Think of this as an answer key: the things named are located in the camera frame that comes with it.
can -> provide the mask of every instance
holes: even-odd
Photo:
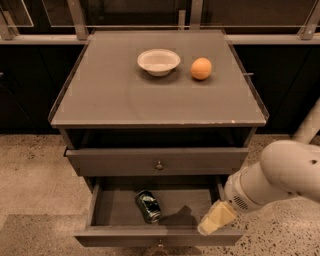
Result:
[[[141,191],[136,197],[136,203],[146,223],[152,224],[160,219],[159,204],[150,191]]]

closed drawer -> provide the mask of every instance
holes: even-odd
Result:
[[[147,148],[68,150],[80,176],[231,174],[247,148]]]

speckled floor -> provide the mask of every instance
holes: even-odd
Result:
[[[288,137],[254,136],[244,165],[280,139]],[[57,135],[0,136],[0,255],[150,254],[150,248],[84,248],[73,238],[85,225],[91,193],[64,149]],[[167,248],[169,255],[320,255],[320,205],[307,199],[275,202],[229,225],[246,230],[235,246]]]

drawer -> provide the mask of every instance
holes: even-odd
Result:
[[[141,190],[157,199],[162,217],[146,224],[135,203]],[[234,245],[244,234],[229,226],[202,236],[197,225],[212,203],[223,197],[213,176],[110,177],[93,190],[86,228],[75,233],[83,246],[143,247]]]
[[[80,176],[206,175],[239,170],[248,148],[121,148],[68,150]]]

white bowl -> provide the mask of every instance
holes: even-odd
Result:
[[[180,57],[166,49],[148,50],[138,57],[138,65],[153,76],[165,76],[179,63]]]

